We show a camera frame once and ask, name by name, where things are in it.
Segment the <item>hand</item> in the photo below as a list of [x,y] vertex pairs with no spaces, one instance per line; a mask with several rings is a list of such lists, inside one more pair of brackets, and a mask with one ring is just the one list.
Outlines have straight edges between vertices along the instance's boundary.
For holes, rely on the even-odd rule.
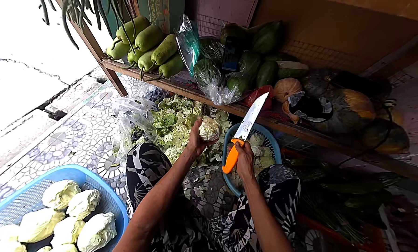
[[235,143],[235,149],[238,151],[237,173],[243,182],[254,178],[254,153],[249,142],[245,142],[243,147],[238,142]]
[[195,121],[195,124],[193,125],[192,130],[190,131],[189,143],[186,146],[186,148],[189,149],[192,153],[195,153],[197,157],[201,155],[201,153],[207,146],[214,144],[218,141],[217,139],[211,142],[206,142],[200,137],[199,127],[202,122],[202,117],[198,118],[198,120]]

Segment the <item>red plastic bag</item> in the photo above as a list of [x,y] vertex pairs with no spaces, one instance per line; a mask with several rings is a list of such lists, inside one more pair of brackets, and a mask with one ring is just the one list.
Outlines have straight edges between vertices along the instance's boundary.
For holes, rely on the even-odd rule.
[[252,91],[252,93],[245,99],[246,105],[251,107],[254,101],[266,92],[269,92],[269,94],[265,100],[265,103],[263,104],[262,110],[273,109],[273,87],[270,85],[266,85]]

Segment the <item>knife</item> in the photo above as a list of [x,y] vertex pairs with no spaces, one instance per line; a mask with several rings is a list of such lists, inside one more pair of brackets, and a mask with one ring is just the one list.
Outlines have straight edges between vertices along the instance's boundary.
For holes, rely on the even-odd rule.
[[249,108],[246,113],[242,123],[238,127],[237,132],[235,132],[234,138],[231,142],[234,143],[231,151],[229,152],[228,158],[226,159],[226,164],[223,165],[223,172],[228,174],[231,172],[234,165],[237,163],[238,151],[235,149],[235,143],[238,142],[240,146],[245,144],[246,139],[248,138],[249,132],[252,129],[252,125],[256,121],[257,116],[259,115],[260,110],[262,109],[263,104],[265,103],[266,98],[268,97],[269,92],[262,94],[257,98],[252,106]]

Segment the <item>wooden shelf post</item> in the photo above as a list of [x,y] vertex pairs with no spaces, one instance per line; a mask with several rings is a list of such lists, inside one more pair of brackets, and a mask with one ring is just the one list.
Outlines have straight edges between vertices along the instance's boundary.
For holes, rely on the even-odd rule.
[[[62,1],[61,0],[56,0],[56,1],[57,1],[58,5],[60,6],[60,8],[62,8]],[[89,27],[86,24],[86,22],[85,21],[83,22],[83,26],[84,26],[83,31],[80,29],[80,26],[78,24],[76,24],[75,22],[73,22],[72,20],[70,20],[70,23],[75,28],[78,35],[81,37],[84,44],[88,47],[89,51],[93,54],[95,60],[97,60],[97,63],[103,69],[103,71],[105,72],[108,79],[111,81],[111,83],[116,88],[117,92],[119,92],[120,96],[127,96],[128,92],[124,88],[124,86],[122,85],[122,82],[120,82],[120,79],[117,76],[116,72],[114,72],[111,69],[106,68],[103,65],[103,63],[102,63],[102,57],[104,56],[103,51],[101,50],[96,38],[94,37],[93,33],[91,32],[91,30],[89,30]]]

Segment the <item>concrete ground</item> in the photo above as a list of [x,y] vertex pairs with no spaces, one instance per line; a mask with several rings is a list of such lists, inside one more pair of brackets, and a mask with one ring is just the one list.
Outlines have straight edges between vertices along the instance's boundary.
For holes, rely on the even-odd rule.
[[[52,114],[64,115],[105,81],[100,68],[91,73],[98,64],[68,22],[80,49],[69,41],[55,1],[56,12],[47,6],[49,26],[39,2],[6,4],[5,13],[0,11],[0,168],[56,122]],[[102,23],[99,31],[95,16],[87,14],[106,48],[112,41],[106,27]],[[53,100],[58,94],[61,101]]]

